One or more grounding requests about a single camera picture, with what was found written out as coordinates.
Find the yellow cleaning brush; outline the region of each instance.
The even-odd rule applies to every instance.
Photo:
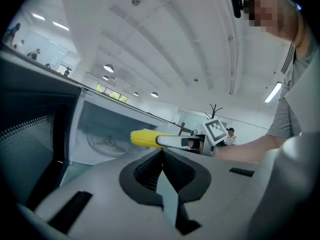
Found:
[[[171,135],[163,132],[158,132],[154,130],[135,130],[130,134],[131,142],[137,146],[142,147],[155,147],[155,148],[164,148],[157,144],[156,139],[161,135]]]

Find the man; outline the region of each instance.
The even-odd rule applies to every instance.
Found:
[[[224,143],[227,146],[235,146],[236,144],[236,136],[235,136],[235,129],[230,127],[229,129],[226,129],[228,131],[228,137],[224,141]]]
[[[17,23],[13,28],[7,30],[3,35],[3,41],[8,44],[9,46],[12,46],[12,43],[14,41],[15,35],[17,31],[19,31],[21,27],[20,23]]]
[[[21,40],[20,42],[17,42],[13,48],[16,49],[18,52],[21,52],[22,46],[24,45],[25,40]]]
[[[35,51],[33,52],[29,52],[27,54],[28,57],[31,57],[31,59],[34,59],[35,61],[37,60],[37,57],[38,57],[38,54],[40,54],[40,49],[36,49]]]
[[[214,151],[214,156],[221,159],[260,162],[266,151],[279,148],[288,138],[301,132],[285,95],[307,69],[318,44],[297,7],[287,0],[243,0],[243,10],[254,26],[262,27],[295,46],[293,69],[283,81],[274,120],[267,134],[243,145],[217,147]]]

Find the gray t-shirt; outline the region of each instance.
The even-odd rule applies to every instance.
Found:
[[[270,126],[267,135],[279,137],[279,138],[290,138],[297,136],[301,132],[298,120],[286,101],[285,95],[295,85],[302,74],[310,64],[318,44],[316,39],[311,36],[310,45],[308,51],[303,58],[296,58],[293,62],[292,69],[288,72],[281,86],[280,98],[278,100],[278,106],[276,108],[275,116],[272,125]]]

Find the window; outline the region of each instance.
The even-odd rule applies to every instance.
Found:
[[[128,97],[114,91],[114,90],[111,90],[107,87],[105,87],[104,85],[98,83],[95,90],[99,93],[102,93],[104,95],[107,95],[117,101],[120,101],[120,102],[123,102],[123,103],[127,103],[128,101]]]

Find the air vent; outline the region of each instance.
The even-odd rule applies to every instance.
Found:
[[[286,56],[285,62],[284,62],[283,67],[281,69],[281,72],[283,74],[285,74],[287,72],[288,67],[289,67],[294,55],[295,55],[295,47],[291,44],[288,55]]]

